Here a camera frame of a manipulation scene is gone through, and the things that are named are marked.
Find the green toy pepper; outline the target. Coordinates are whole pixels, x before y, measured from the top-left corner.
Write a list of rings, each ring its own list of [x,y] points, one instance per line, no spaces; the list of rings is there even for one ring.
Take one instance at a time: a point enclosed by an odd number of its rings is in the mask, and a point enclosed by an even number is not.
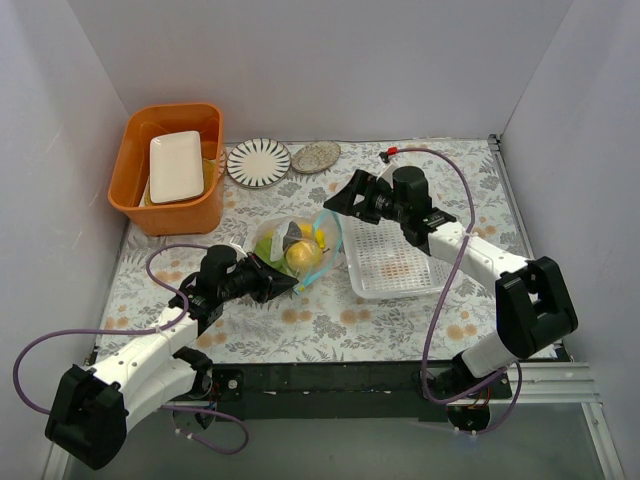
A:
[[[254,246],[254,253],[263,260],[269,266],[282,270],[286,268],[286,257],[283,247],[283,239],[276,240],[276,253],[279,257],[275,260],[271,258],[271,250],[273,245],[273,238],[271,236],[264,235],[259,238]]]

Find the yellow toy lemon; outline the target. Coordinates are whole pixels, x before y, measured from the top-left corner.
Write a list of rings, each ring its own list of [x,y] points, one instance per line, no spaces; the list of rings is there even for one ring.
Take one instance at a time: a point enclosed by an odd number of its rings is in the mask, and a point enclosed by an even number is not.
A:
[[[287,267],[296,274],[313,270],[322,260],[323,252],[315,242],[300,241],[286,252]]]

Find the clear zip top bag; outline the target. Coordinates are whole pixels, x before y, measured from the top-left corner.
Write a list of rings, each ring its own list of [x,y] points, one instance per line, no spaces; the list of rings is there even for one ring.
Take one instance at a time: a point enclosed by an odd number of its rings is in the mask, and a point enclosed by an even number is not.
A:
[[[252,251],[267,265],[297,280],[300,294],[335,265],[343,244],[339,217],[322,210],[311,217],[287,216],[263,223]]]

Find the dark purple toy mangosteen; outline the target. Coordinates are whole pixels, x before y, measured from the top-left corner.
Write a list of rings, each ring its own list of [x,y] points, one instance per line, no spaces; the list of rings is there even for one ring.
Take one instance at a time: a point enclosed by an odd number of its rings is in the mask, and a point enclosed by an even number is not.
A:
[[[291,245],[301,241],[304,238],[301,227],[294,221],[288,224],[287,231],[283,236],[282,247],[286,251]]]

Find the yellow toy banana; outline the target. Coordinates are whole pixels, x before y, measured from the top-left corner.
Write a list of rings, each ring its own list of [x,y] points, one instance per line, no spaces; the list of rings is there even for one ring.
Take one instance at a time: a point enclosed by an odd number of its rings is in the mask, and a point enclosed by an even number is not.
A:
[[[281,230],[281,228],[283,228],[284,229],[284,234],[285,234],[286,231],[287,231],[287,227],[288,227],[289,223],[284,224],[284,225],[280,225],[279,226],[279,230]],[[314,229],[313,226],[311,224],[309,224],[309,223],[297,223],[297,224],[301,227],[302,232],[304,234],[304,238],[301,241],[303,241],[303,240],[315,241],[316,244],[321,249],[325,248],[325,245],[326,245],[325,233],[324,233],[324,231],[322,229]]]

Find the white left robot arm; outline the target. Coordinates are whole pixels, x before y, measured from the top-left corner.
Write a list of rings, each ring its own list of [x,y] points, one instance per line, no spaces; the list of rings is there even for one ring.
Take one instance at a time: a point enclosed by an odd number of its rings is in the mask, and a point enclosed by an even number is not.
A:
[[[190,345],[221,316],[226,302],[250,296],[258,303],[290,290],[297,279],[254,253],[230,245],[207,249],[198,271],[175,289],[145,335],[135,335],[90,367],[62,376],[45,436],[94,470],[106,466],[127,434],[164,403],[183,395],[205,398],[213,364]]]

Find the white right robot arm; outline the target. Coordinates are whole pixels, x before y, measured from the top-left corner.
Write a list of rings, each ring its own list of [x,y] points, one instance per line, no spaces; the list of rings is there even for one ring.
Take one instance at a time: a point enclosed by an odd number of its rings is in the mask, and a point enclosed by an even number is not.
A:
[[[424,378],[423,392],[444,404],[475,397],[512,363],[525,360],[574,332],[578,318],[558,264],[511,254],[474,237],[453,215],[435,207],[423,171],[400,167],[386,181],[363,170],[326,209],[370,224],[400,225],[410,245],[451,264],[493,294],[496,329],[456,355],[449,369]]]

